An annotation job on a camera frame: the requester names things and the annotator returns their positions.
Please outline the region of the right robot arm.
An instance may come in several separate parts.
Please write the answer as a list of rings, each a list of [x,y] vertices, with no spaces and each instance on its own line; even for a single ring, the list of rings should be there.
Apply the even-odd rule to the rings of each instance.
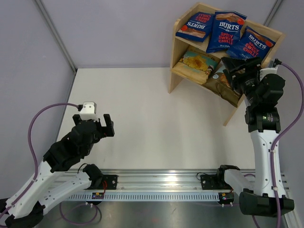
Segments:
[[[221,59],[230,87],[246,98],[245,121],[255,155],[255,182],[236,166],[221,165],[215,177],[220,188],[230,186],[239,196],[244,215],[277,217],[294,210],[281,180],[278,141],[281,132],[276,105],[283,96],[285,80],[271,67],[264,73],[259,57]]]

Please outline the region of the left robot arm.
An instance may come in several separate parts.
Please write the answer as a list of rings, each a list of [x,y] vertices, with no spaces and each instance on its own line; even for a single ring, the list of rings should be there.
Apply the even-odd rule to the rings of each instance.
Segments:
[[[94,144],[114,136],[114,123],[109,114],[104,114],[105,126],[99,118],[83,120],[79,114],[75,114],[73,120],[75,126],[51,145],[31,179],[12,197],[1,199],[0,215],[7,215],[6,228],[33,228],[52,208],[74,193],[106,187],[101,170],[95,164],[88,164],[71,180],[49,189],[57,178],[88,156]]]

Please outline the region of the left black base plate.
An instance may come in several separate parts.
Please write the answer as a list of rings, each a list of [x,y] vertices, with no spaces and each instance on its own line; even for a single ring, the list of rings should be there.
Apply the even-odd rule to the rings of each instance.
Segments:
[[[118,175],[114,174],[105,174],[103,176],[102,182],[96,187],[97,190],[103,190],[104,187],[106,190],[116,190],[118,183]]]

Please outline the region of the wooden two-tier shelf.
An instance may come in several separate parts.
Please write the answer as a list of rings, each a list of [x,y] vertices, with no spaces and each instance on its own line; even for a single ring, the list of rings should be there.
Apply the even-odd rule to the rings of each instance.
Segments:
[[[219,10],[220,9],[218,8],[198,2],[194,6],[192,6],[187,12],[185,12],[181,17],[179,17],[179,19],[177,19],[177,21],[175,22],[173,26],[173,40],[170,66],[171,80],[168,89],[169,93],[171,93],[184,78],[202,86],[204,89],[207,89],[210,92],[213,92],[211,89],[206,87],[206,83],[209,80],[207,79],[207,75],[204,72],[189,67],[182,68],[182,66],[184,65],[182,59],[187,50],[196,50],[199,54],[206,53],[206,49],[209,43],[209,37],[207,37],[204,42],[196,42],[180,38],[175,34],[178,29],[180,29],[186,23],[186,21],[190,19],[190,17],[193,16],[195,13],[214,13]],[[270,63],[270,60],[274,57],[274,54],[282,44],[285,38],[285,34],[262,24],[252,22],[250,20],[245,22],[245,25],[249,25],[251,28],[255,29],[260,34],[265,35],[266,37],[276,42],[276,44],[274,44],[274,46],[270,48],[269,52],[266,54],[266,57],[262,61],[261,67],[266,68]]]

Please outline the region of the tan kettle chips bag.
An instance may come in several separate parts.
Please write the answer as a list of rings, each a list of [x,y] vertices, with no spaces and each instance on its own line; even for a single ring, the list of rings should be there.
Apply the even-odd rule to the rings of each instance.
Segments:
[[[217,68],[219,63],[220,58],[196,47],[189,46],[171,71],[202,85],[206,83],[210,74]]]

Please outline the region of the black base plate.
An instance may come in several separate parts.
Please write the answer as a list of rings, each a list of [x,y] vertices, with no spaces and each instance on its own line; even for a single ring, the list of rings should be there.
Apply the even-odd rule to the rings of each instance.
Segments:
[[[116,190],[118,183],[118,175],[114,174],[105,174],[103,176],[102,182],[96,187],[97,190],[103,190],[104,187],[106,190]]]
[[[232,190],[222,176],[214,175],[200,175],[201,187],[203,190]]]

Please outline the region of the light blue cassava chips bag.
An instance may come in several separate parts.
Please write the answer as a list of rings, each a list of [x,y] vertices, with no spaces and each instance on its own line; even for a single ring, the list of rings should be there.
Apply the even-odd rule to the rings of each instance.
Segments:
[[[202,86],[209,89],[222,99],[229,102],[234,107],[238,106],[238,102],[241,98],[241,95],[236,93],[231,87],[226,79],[226,76],[223,72],[225,66],[220,62],[219,66],[212,75],[209,76],[206,83]]]

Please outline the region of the aluminium mounting rail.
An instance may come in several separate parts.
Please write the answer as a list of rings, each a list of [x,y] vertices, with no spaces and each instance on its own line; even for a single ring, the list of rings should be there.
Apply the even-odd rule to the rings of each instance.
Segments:
[[[102,169],[104,175],[117,175],[116,191],[202,191],[200,175],[214,175],[216,169],[118,170]]]

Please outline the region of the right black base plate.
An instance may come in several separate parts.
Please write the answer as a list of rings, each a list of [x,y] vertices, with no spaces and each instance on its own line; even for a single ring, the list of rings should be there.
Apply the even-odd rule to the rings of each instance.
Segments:
[[[232,190],[222,176],[214,175],[200,175],[201,187],[203,190]]]

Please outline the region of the blue Burts bag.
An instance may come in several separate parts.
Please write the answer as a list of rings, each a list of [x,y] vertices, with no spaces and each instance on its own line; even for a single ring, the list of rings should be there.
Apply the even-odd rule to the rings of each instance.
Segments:
[[[214,18],[215,14],[198,12],[175,35],[191,41],[204,42],[211,33]]]
[[[215,11],[207,53],[230,48],[240,40],[247,16],[235,11]]]
[[[263,59],[275,44],[273,40],[259,34],[251,27],[246,26],[239,42],[232,45],[226,53],[235,59],[250,59],[256,57]]]

